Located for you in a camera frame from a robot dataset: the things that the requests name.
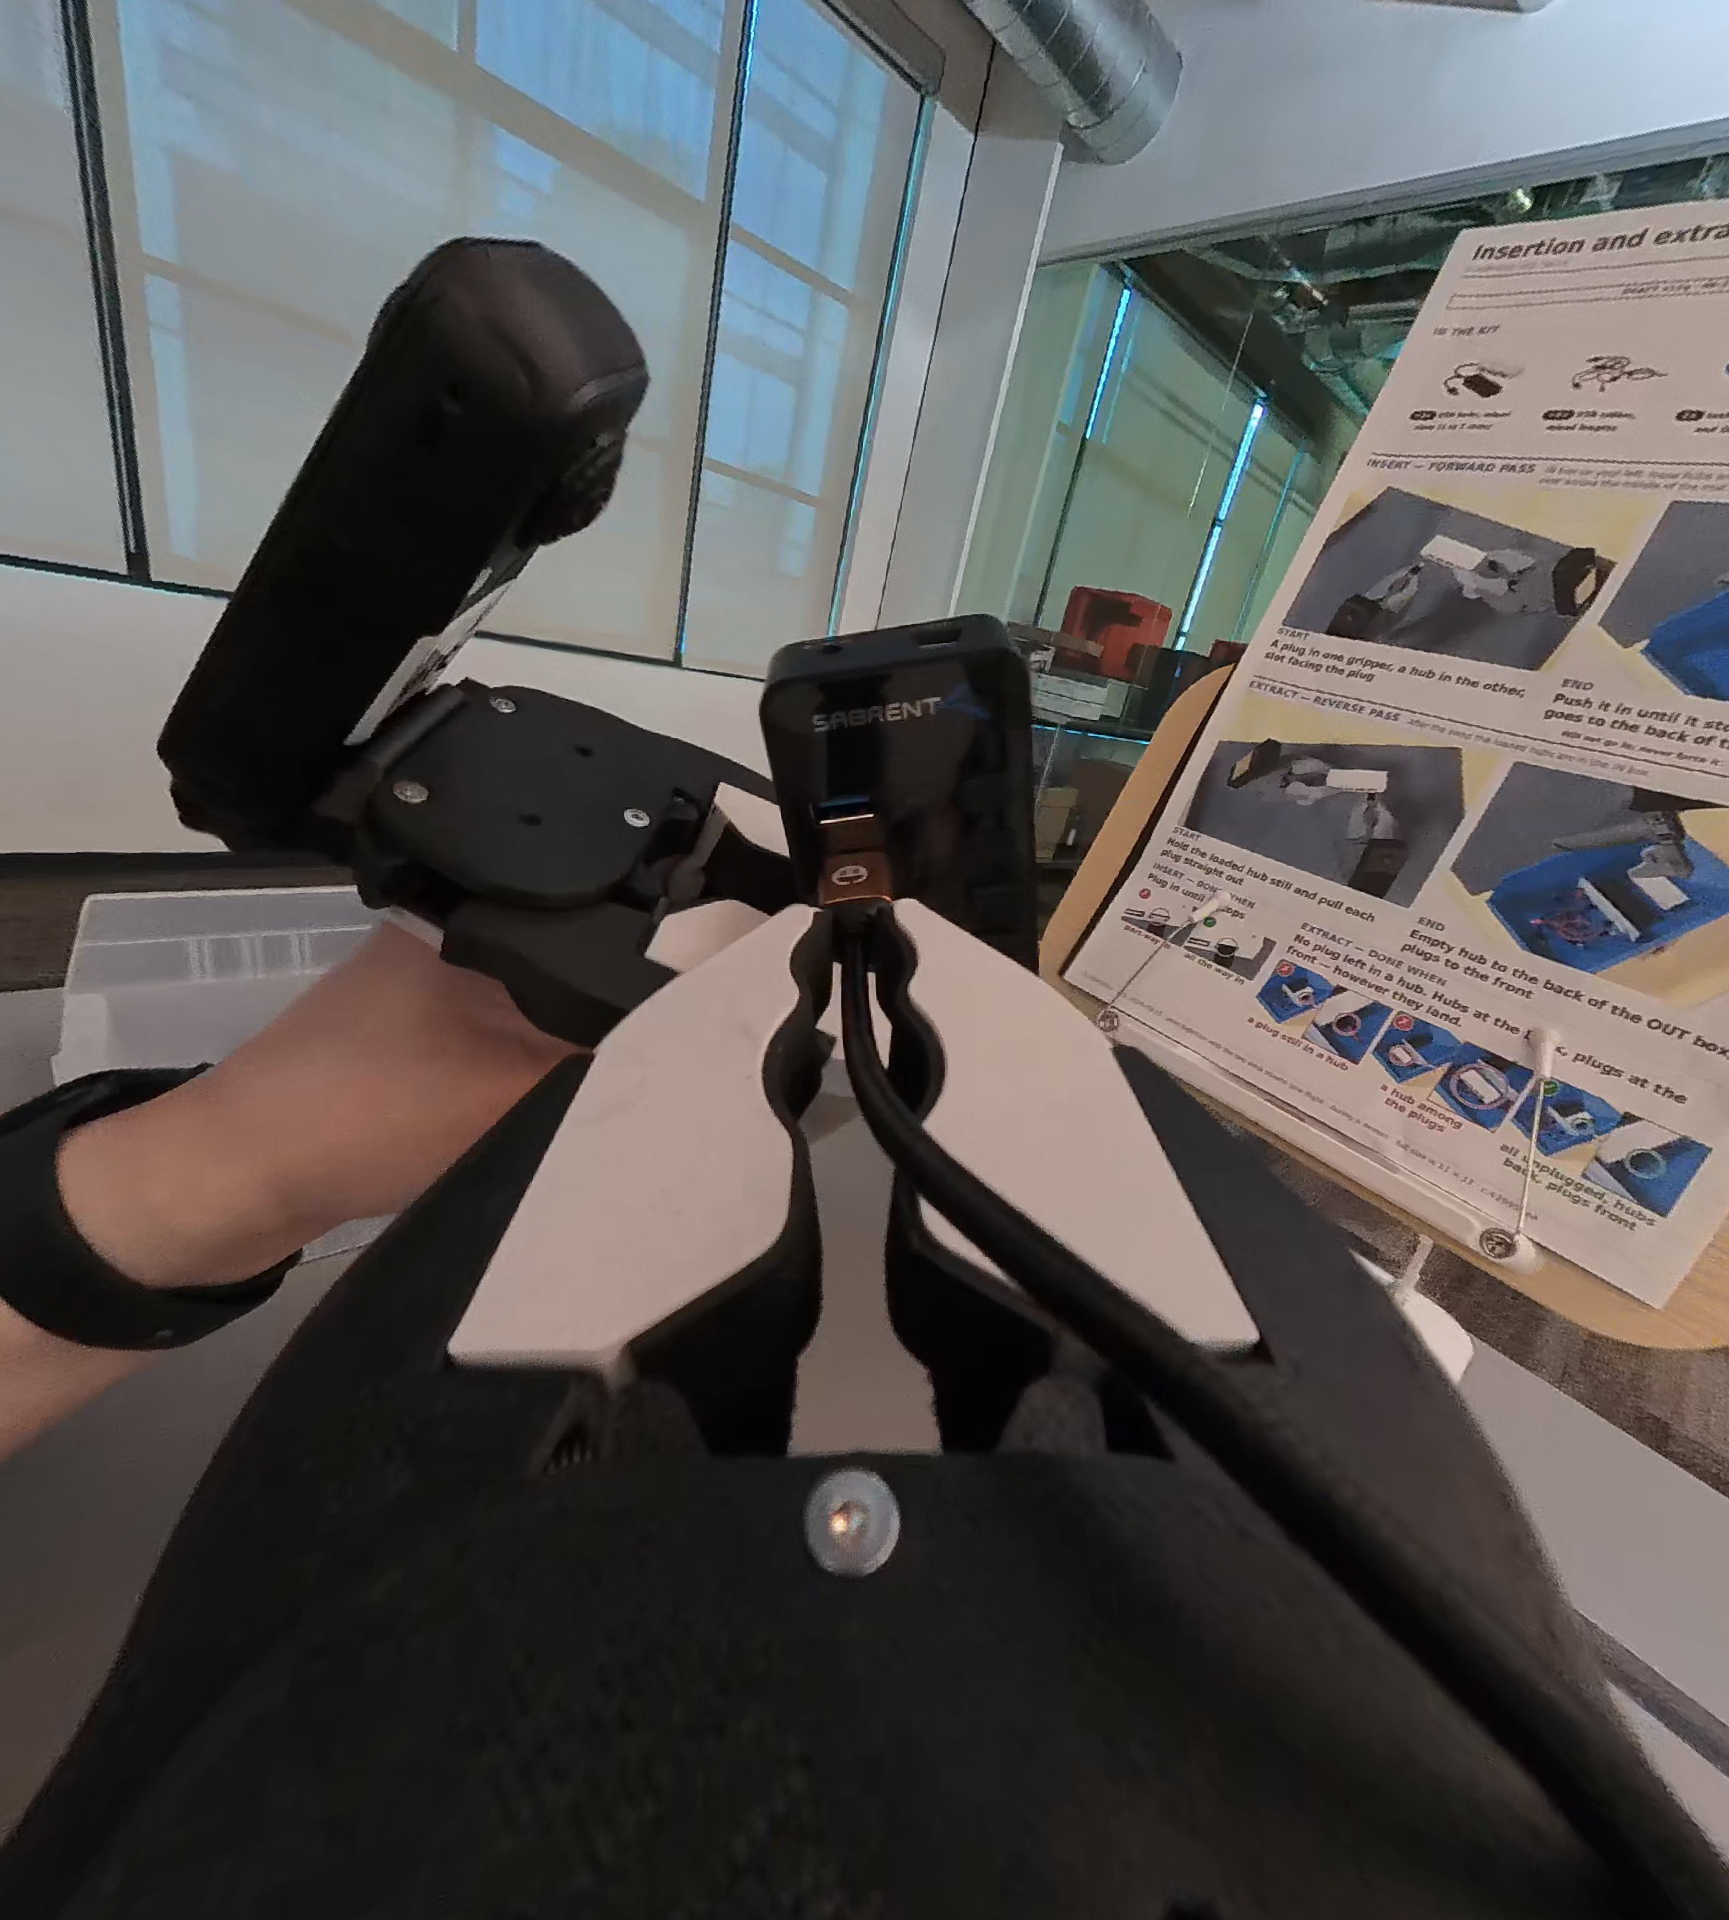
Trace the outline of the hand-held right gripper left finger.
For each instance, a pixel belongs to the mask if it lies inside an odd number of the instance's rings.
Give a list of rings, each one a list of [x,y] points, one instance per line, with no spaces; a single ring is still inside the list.
[[[831,962],[829,919],[789,906],[594,1047],[450,1331],[455,1366],[662,1383],[712,1450],[786,1450],[823,1310],[802,1115]]]

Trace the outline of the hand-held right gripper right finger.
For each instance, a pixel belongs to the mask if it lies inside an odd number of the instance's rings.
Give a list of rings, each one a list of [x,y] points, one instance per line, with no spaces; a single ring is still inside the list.
[[[1206,1112],[1111,1043],[1019,962],[927,906],[879,911],[879,1061],[924,1138],[1202,1356],[1248,1364],[1263,1335],[1164,1150]],[[924,1370],[948,1454],[999,1447],[1026,1392],[1072,1377],[1103,1444],[1158,1454],[1156,1415],[1066,1317],[899,1168],[884,1227],[892,1330]]]

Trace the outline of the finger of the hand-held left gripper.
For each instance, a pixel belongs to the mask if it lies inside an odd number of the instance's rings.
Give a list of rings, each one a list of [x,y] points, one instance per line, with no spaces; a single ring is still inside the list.
[[[702,900],[665,913],[645,958],[672,976],[682,976],[735,948],[775,916],[735,898]]]

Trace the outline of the black usb hub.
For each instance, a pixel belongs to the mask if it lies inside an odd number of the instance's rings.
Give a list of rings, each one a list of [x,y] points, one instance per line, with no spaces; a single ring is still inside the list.
[[[1031,684],[999,617],[791,641],[758,711],[804,900],[867,867],[1036,969]]]

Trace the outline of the person's left hand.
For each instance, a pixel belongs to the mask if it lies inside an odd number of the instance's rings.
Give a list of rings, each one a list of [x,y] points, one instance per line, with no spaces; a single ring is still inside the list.
[[[354,953],[197,1082],[233,1222],[282,1253],[401,1211],[585,1047],[497,982],[378,924]]]

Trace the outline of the large window with blinds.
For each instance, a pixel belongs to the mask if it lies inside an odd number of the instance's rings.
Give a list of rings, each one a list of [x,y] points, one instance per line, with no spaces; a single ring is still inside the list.
[[[650,369],[492,635],[754,673],[846,583],[940,52],[888,4],[0,4],[0,563],[238,581],[449,237],[564,253]]]

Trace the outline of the clear plastic bin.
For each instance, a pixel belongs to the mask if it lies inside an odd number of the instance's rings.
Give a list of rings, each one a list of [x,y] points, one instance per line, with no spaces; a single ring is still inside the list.
[[[345,884],[89,893],[60,989],[53,1083],[219,1061],[381,922]]]

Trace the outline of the red box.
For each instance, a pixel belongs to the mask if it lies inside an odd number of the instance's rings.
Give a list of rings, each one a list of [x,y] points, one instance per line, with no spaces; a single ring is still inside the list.
[[[1070,588],[1052,649],[1057,667],[1138,684],[1146,657],[1164,648],[1170,608],[1122,588]]]

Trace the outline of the printed instruction sheet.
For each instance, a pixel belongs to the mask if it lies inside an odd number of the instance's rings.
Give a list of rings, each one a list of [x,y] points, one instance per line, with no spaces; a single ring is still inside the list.
[[[1662,1308],[1729,1215],[1729,198],[1453,237],[1066,977]]]

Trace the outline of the silver ventilation duct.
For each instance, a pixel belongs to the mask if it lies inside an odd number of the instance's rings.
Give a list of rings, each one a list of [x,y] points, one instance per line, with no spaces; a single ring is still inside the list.
[[[1160,134],[1184,55],[1146,1],[969,1],[1081,149],[1122,166]]]

